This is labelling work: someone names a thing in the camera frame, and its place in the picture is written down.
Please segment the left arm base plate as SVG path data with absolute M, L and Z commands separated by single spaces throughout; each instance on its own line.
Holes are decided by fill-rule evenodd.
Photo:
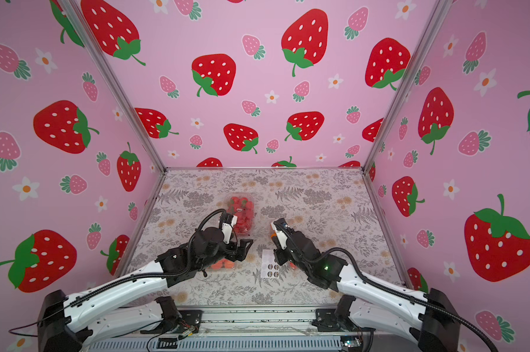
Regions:
M 203 311 L 199 309 L 180 309 L 169 318 L 164 318 L 155 327 L 140 330 L 141 334 L 187 334 L 197 333 L 202 321 Z

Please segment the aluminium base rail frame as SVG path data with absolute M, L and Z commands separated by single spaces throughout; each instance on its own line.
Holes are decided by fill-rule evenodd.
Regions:
M 415 343 L 386 331 L 319 332 L 311 325 L 317 309 L 349 308 L 370 315 L 384 310 L 362 301 L 338 306 L 206 307 L 197 333 L 141 334 L 140 330 L 100 340 L 83 351 L 420 351 Z

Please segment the white sticker sheet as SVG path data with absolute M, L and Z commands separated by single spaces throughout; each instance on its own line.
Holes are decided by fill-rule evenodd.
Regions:
M 274 251 L 264 249 L 261 256 L 261 278 L 277 279 L 279 275 L 279 265 L 275 261 Z

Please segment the clear strawberry box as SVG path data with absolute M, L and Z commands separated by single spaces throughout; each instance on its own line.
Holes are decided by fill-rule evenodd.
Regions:
M 230 214 L 237 217 L 234 231 L 237 235 L 248 236 L 253 228 L 255 203 L 249 194 L 231 194 L 225 199 L 225 206 Z

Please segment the clear orange kumquat box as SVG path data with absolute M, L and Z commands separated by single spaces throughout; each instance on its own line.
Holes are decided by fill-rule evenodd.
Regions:
M 276 233 L 276 227 L 275 227 L 275 225 L 273 223 L 270 224 L 270 227 L 272 229 L 270 237 L 271 237 L 272 240 L 274 240 L 275 238 L 278 237 L 277 233 Z

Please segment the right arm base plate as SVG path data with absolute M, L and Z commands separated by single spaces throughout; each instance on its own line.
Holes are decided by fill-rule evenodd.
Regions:
M 316 327 L 319 332 L 374 332 L 375 329 L 370 327 L 360 327 L 355 325 L 349 317 L 344 317 L 337 313 L 336 309 L 317 309 L 315 318 L 311 325 Z

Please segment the clear large peach box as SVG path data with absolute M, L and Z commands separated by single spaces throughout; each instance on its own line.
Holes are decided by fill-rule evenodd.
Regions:
M 210 271 L 233 271 L 238 262 L 222 259 L 209 267 Z

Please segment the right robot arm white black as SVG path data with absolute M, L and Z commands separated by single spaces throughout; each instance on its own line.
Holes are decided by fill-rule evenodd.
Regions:
M 470 321 L 458 316 L 445 293 L 410 290 L 363 273 L 352 254 L 334 247 L 320 252 L 312 240 L 279 219 L 271 224 L 275 260 L 287 262 L 303 271 L 308 281 L 322 289 L 331 289 L 370 303 L 384 310 L 370 315 L 349 308 L 346 317 L 357 327 L 372 327 L 415 343 L 420 351 L 456 351 L 460 328 L 466 327 L 496 351 L 494 342 Z

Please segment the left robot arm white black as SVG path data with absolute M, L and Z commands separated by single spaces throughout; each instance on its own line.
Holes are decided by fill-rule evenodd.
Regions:
M 242 262 L 253 239 L 232 240 L 224 224 L 196 230 L 187 243 L 169 249 L 149 264 L 90 290 L 48 294 L 37 322 L 39 351 L 81 351 L 93 343 L 146 328 L 161 334 L 174 330 L 182 319 L 170 297 L 160 297 L 146 308 L 127 304 L 191 280 L 226 259 Z

